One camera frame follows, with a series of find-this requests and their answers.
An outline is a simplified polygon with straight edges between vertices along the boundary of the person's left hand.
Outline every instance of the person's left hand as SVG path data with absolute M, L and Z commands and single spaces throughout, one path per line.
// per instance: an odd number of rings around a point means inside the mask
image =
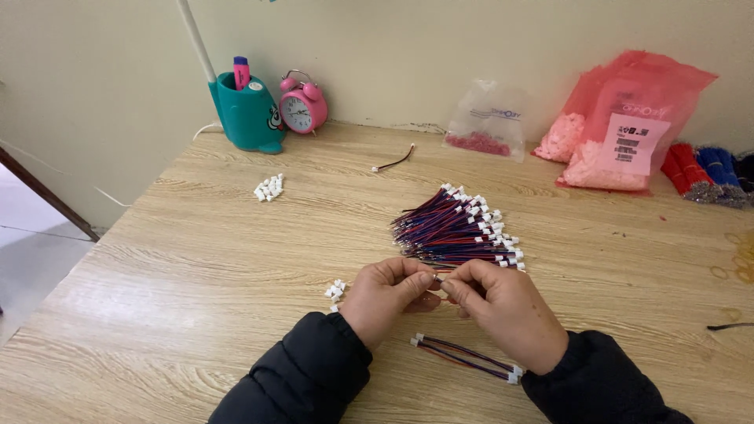
M 435 272 L 419 261 L 395 257 L 367 265 L 351 283 L 340 314 L 371 351 L 388 336 L 401 312 L 429 312 L 440 297 Z

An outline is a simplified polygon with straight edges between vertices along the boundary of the pink alarm clock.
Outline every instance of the pink alarm clock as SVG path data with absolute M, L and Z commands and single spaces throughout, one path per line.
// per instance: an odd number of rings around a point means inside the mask
M 307 83 L 298 82 L 290 76 L 291 72 L 306 75 Z M 322 97 L 322 90 L 311 81 L 311 77 L 297 69 L 291 69 L 280 83 L 283 96 L 280 98 L 280 113 L 288 128 L 299 134 L 317 133 L 327 120 L 327 103 Z

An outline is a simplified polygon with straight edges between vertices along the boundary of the wood grain tabletop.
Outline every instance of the wood grain tabletop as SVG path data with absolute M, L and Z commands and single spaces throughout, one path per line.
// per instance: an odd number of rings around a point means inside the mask
M 684 201 L 663 175 L 652 197 L 556 188 L 561 164 L 441 140 L 327 124 L 268 156 L 199 136 L 0 351 L 0 422 L 205 422 L 306 312 L 329 311 L 332 280 L 397 255 L 390 221 L 445 182 L 503 211 L 566 328 L 611 334 L 697 424 L 752 422 L 754 330 L 705 329 L 754 321 L 736 259 L 751 210 Z M 258 202 L 280 172 L 283 194 Z M 418 331 L 506 359 L 456 308 L 401 318 L 343 422 L 546 422 L 520 386 L 411 347 Z

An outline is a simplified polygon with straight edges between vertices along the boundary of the teal pen holder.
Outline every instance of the teal pen holder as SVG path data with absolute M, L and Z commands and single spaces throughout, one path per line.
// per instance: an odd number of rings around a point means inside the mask
M 265 83 L 252 77 L 243 90 L 237 91 L 233 72 L 225 72 L 209 86 L 222 129 L 234 146 L 269 155 L 283 151 L 280 142 L 285 127 Z

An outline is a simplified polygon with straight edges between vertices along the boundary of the pink highlighter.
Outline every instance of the pink highlighter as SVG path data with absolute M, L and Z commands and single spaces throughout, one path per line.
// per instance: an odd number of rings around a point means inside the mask
M 236 78 L 236 90 L 241 91 L 246 87 L 246 84 L 251 82 L 251 74 L 249 74 L 249 61 L 246 57 L 236 56 L 233 58 L 233 73 Z

